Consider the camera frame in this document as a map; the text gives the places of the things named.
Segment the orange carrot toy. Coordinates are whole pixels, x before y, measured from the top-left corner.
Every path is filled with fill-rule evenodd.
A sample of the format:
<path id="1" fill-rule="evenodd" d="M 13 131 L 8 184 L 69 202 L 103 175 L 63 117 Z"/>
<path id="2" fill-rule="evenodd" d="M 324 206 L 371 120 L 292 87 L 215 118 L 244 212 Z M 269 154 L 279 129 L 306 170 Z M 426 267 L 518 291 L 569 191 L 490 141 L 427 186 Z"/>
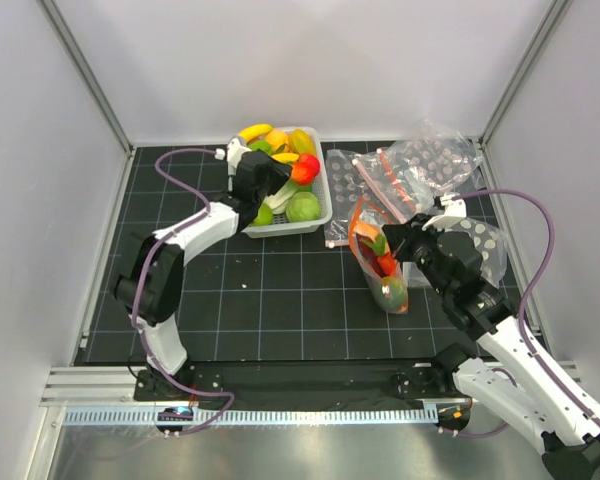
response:
<path id="1" fill-rule="evenodd" d="M 398 264 L 383 234 L 379 234 L 374 241 L 363 237 L 361 244 L 365 246 L 369 263 L 381 277 L 392 276 L 395 273 Z"/>

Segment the hot dog toy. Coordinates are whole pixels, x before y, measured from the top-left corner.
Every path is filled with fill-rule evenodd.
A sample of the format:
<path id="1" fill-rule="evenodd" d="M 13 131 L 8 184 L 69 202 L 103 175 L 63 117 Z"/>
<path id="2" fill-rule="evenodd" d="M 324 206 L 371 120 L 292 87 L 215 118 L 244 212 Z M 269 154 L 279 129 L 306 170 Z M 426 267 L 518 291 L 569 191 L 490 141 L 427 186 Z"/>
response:
<path id="1" fill-rule="evenodd" d="M 354 234 L 366 237 L 371 241 L 374 241 L 381 234 L 381 230 L 377 226 L 361 221 L 359 218 L 352 221 L 351 227 Z"/>

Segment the zip bag red zipper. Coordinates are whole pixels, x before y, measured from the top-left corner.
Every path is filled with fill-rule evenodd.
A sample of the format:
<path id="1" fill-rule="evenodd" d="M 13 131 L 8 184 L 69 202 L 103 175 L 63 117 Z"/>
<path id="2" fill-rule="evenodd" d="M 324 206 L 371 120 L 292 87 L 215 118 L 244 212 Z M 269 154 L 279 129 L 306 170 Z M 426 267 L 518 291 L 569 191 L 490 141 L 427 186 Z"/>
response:
<path id="1" fill-rule="evenodd" d="M 348 245 L 358 262 L 376 304 L 388 314 L 406 314 L 409 294 L 407 278 L 391 253 L 382 228 L 394 218 L 363 197 L 348 218 Z"/>

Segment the green orange mango toy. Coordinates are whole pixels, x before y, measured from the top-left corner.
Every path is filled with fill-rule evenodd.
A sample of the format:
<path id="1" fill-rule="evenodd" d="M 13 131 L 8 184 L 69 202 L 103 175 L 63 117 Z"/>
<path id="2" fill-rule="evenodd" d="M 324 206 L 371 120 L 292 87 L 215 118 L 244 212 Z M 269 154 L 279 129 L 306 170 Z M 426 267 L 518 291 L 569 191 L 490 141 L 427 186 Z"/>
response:
<path id="1" fill-rule="evenodd" d="M 387 313 L 400 313 L 408 308 L 408 290 L 403 279 L 383 277 L 375 295 L 378 305 Z"/>

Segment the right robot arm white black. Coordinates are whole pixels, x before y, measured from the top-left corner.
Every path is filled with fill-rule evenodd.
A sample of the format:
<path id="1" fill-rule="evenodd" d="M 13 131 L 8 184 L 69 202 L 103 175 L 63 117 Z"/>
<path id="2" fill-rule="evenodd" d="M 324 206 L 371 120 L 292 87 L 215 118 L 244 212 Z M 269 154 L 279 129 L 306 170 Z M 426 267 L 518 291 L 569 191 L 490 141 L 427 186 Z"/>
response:
<path id="1" fill-rule="evenodd" d="M 513 375 L 499 377 L 461 345 L 446 348 L 430 372 L 443 396 L 471 396 L 522 435 L 554 479 L 600 479 L 600 403 L 586 393 L 513 315 L 506 296 L 483 278 L 470 234 L 440 231 L 419 214 L 382 228 L 394 258 L 411 262 L 439 294 L 451 323 Z"/>

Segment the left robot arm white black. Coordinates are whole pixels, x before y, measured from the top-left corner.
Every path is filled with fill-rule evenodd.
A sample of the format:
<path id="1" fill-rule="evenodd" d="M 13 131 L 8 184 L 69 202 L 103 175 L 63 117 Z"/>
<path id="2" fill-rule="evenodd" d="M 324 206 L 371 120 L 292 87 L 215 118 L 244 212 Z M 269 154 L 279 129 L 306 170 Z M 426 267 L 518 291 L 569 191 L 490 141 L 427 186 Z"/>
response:
<path id="1" fill-rule="evenodd" d="M 227 191 L 208 199 L 163 169 L 163 163 L 172 156 L 203 151 L 202 148 L 173 150 L 156 160 L 156 172 L 194 194 L 202 202 L 202 208 L 147 236 L 131 234 L 120 259 L 119 273 L 111 284 L 112 295 L 124 306 L 141 338 L 148 363 L 160 371 L 158 390 L 170 400 L 184 398 L 192 386 L 191 375 L 182 369 L 188 355 L 175 319 L 185 267 L 211 246 L 248 227 L 256 219 L 264 199 L 277 193 L 292 173 L 290 165 L 259 150 L 245 147 L 232 153 L 229 149 L 216 149 L 212 154 L 226 160 L 234 174 Z"/>

